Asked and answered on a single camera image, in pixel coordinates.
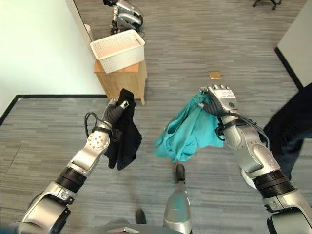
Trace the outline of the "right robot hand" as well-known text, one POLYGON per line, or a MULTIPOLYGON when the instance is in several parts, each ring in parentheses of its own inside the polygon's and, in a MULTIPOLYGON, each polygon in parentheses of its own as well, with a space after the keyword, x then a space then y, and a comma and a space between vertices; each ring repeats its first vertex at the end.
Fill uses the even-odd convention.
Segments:
POLYGON ((199 91, 209 98, 209 103, 199 103, 199 107, 214 116, 222 116, 238 110, 238 102, 233 91, 225 85, 201 87, 199 91))

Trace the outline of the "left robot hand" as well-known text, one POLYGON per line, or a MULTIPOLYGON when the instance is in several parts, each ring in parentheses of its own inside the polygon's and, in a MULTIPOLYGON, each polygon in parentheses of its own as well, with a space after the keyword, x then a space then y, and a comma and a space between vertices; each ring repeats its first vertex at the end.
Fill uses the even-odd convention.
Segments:
POLYGON ((102 120, 114 125, 121 118, 124 110, 129 106, 129 101, 125 100, 121 104, 115 98, 111 99, 104 111, 102 120))

